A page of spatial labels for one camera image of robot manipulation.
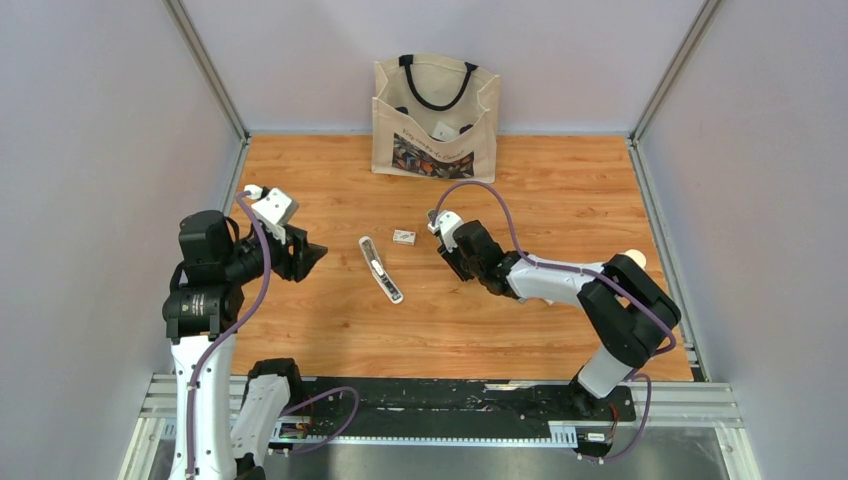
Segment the white stapler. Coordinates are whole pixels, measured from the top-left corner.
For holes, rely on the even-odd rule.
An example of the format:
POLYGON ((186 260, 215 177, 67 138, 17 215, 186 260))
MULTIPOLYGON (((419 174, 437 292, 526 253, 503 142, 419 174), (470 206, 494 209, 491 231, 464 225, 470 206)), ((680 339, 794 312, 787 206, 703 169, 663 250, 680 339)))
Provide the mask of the white stapler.
POLYGON ((404 296, 385 270, 373 240, 369 236, 363 236, 359 239, 358 244, 373 278, 389 301, 392 304, 401 303, 404 296))

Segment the white staples box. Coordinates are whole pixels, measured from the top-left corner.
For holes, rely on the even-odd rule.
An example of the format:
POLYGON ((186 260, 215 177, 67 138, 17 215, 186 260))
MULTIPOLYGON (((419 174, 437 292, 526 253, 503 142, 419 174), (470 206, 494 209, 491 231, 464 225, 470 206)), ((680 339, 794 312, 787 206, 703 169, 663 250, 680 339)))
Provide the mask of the white staples box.
POLYGON ((396 229, 392 235, 392 241, 400 245, 414 246, 417 240, 415 231, 396 229))

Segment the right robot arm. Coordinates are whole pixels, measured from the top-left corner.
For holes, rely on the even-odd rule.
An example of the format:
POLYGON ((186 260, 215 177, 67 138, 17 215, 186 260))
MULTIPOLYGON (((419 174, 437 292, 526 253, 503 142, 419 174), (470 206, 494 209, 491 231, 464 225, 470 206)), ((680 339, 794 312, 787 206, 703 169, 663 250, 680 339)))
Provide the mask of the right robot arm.
POLYGON ((573 264, 505 251, 480 221, 465 222, 448 211, 428 229, 440 241, 439 254, 461 280, 476 280, 496 296, 583 310, 600 346, 568 385, 566 404, 580 417, 598 417, 621 381, 673 347, 672 331, 681 311, 631 256, 573 264))

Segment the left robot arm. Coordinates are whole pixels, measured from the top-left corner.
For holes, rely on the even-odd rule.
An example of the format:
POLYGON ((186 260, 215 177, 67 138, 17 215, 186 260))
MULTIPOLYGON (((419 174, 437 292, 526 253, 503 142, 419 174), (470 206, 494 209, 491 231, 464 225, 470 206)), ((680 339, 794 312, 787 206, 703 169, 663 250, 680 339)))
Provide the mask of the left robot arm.
POLYGON ((267 229, 238 235, 222 212, 184 218, 178 235, 183 259, 162 307, 177 375, 173 479, 262 479, 264 458, 280 414, 304 405, 306 389, 291 358, 261 360, 249 371, 240 410, 231 408, 231 367, 243 287, 272 275, 300 282, 327 254, 306 231, 286 225, 277 239, 267 229))

